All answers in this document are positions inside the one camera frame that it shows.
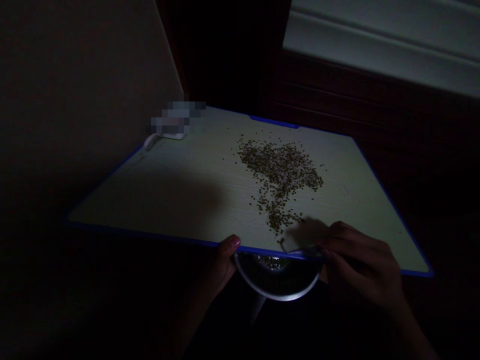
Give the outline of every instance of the dark floor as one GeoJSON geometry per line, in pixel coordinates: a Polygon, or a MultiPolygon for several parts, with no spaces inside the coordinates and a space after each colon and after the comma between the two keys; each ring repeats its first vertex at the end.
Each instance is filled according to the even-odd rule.
{"type": "MultiPolygon", "coordinates": [[[[472,231],[468,226],[433,222],[410,229],[435,270],[434,278],[404,277],[404,291],[418,321],[442,359],[478,358],[480,271],[472,231]]],[[[148,239],[111,235],[79,233],[78,238],[82,240],[72,236],[68,245],[52,240],[52,248],[70,256],[50,264],[51,273],[45,278],[61,278],[72,282],[72,287],[79,282],[102,284],[106,296],[88,316],[62,327],[29,358],[155,358],[159,324],[171,302],[195,278],[210,250],[172,243],[159,246],[148,239]]],[[[360,353],[365,346],[385,358],[382,342],[372,339],[379,330],[375,322],[366,320],[366,314],[353,316],[335,308],[326,296],[326,285],[318,284],[291,303],[267,301],[251,327],[248,319],[254,296],[236,274],[215,300],[187,357],[202,352],[210,357],[225,352],[233,357],[248,356],[255,351],[282,358],[299,352],[311,354],[314,349],[325,358],[342,358],[339,354],[360,353]]]]}

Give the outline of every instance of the right hand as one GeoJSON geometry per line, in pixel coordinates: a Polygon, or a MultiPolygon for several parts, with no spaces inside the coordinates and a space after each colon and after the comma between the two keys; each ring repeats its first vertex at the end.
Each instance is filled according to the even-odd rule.
{"type": "Polygon", "coordinates": [[[316,246],[328,265],[372,303],[389,313],[408,306],[400,266],[387,243],[338,221],[316,246]]]}

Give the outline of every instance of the bowl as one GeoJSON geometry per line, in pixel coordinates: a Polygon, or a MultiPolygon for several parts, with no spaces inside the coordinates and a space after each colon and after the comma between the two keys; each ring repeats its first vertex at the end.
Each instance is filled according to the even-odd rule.
{"type": "Polygon", "coordinates": [[[245,281],[260,295],[276,301],[292,301],[316,284],[322,264],[279,256],[236,252],[234,260],[245,281]]]}

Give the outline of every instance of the bowl rim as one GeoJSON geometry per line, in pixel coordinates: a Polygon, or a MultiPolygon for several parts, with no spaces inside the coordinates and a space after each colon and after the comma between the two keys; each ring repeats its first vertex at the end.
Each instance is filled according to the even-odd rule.
{"type": "Polygon", "coordinates": [[[272,293],[269,293],[269,292],[261,289],[248,277],[248,275],[245,273],[244,269],[242,268],[242,265],[240,264],[240,260],[239,260],[239,256],[238,256],[237,252],[235,252],[235,254],[233,255],[233,258],[235,260],[235,264],[236,264],[236,267],[237,267],[238,271],[240,272],[241,276],[245,279],[247,284],[250,285],[252,287],[252,289],[254,289],[260,295],[263,295],[264,297],[266,297],[268,299],[271,299],[271,300],[275,300],[275,301],[287,302],[287,301],[293,301],[293,300],[297,300],[297,299],[301,298],[302,296],[307,294],[315,286],[315,284],[317,283],[317,281],[319,280],[319,277],[320,277],[320,271],[318,271],[316,276],[313,277],[313,280],[311,281],[311,283],[307,287],[305,287],[304,289],[302,289],[298,292],[292,293],[292,294],[288,294],[288,295],[276,295],[276,294],[272,294],[272,293]]]}

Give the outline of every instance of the hand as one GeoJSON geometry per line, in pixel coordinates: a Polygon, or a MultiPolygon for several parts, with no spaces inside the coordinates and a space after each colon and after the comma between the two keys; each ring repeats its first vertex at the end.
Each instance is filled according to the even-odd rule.
{"type": "Polygon", "coordinates": [[[329,266],[366,299],[389,313],[408,307],[400,267],[388,244],[338,221],[316,245],[329,266]]]}
{"type": "Polygon", "coordinates": [[[240,242],[236,235],[223,240],[216,248],[211,265],[200,279],[201,286],[212,296],[212,300],[224,289],[237,270],[232,255],[239,248],[240,242]]]}

